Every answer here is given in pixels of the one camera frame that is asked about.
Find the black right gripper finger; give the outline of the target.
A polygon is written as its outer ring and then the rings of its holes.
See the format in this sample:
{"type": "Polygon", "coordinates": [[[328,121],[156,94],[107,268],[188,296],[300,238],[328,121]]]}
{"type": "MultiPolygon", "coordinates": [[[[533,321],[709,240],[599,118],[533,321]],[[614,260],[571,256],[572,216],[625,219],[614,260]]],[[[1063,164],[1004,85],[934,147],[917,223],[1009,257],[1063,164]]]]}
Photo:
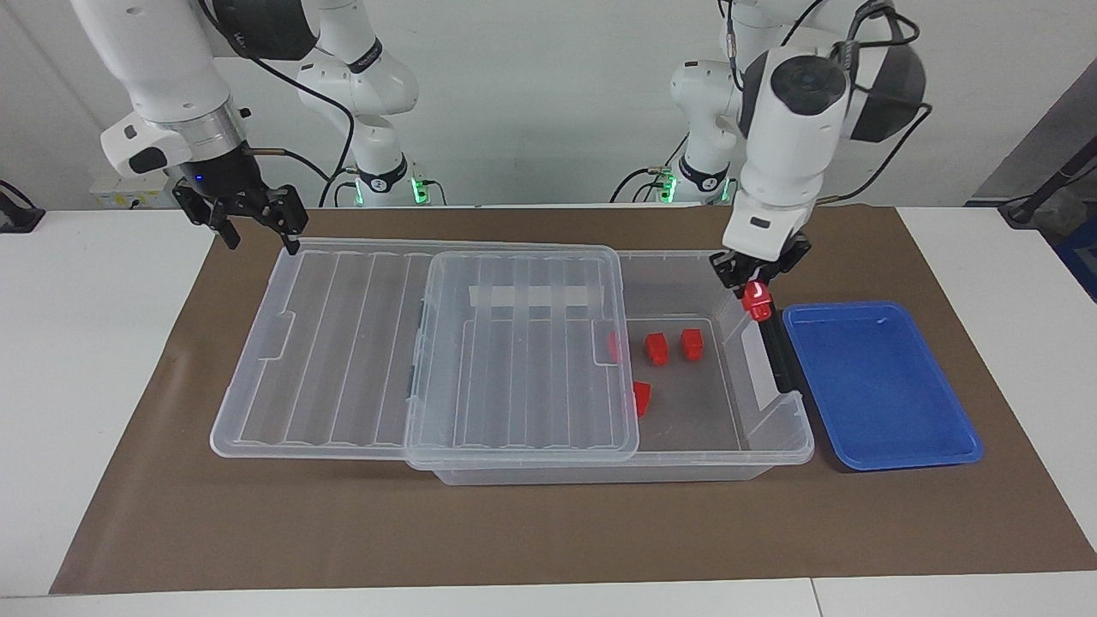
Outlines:
{"type": "Polygon", "coordinates": [[[267,228],[274,231],[290,256],[299,250],[299,236],[309,222],[297,188],[281,186],[267,191],[267,228]]]}
{"type": "Polygon", "coordinates": [[[228,249],[237,248],[240,236],[219,201],[210,201],[200,195],[195,189],[185,184],[176,186],[176,201],[192,225],[214,231],[228,249]]]}

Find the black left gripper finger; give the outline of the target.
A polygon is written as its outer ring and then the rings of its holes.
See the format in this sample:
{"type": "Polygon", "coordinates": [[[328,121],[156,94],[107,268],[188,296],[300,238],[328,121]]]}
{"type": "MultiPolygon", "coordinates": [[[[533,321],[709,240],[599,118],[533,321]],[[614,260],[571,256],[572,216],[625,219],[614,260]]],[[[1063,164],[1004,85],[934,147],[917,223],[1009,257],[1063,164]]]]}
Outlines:
{"type": "Polygon", "coordinates": [[[772,280],[784,273],[790,273],[803,257],[808,254],[812,245],[810,243],[789,243],[782,250],[779,258],[767,265],[767,285],[771,285],[772,280]]]}
{"type": "Polygon", "coordinates": [[[733,250],[717,251],[710,255],[710,265],[725,289],[735,298],[744,296],[748,282],[748,256],[733,250]]]}

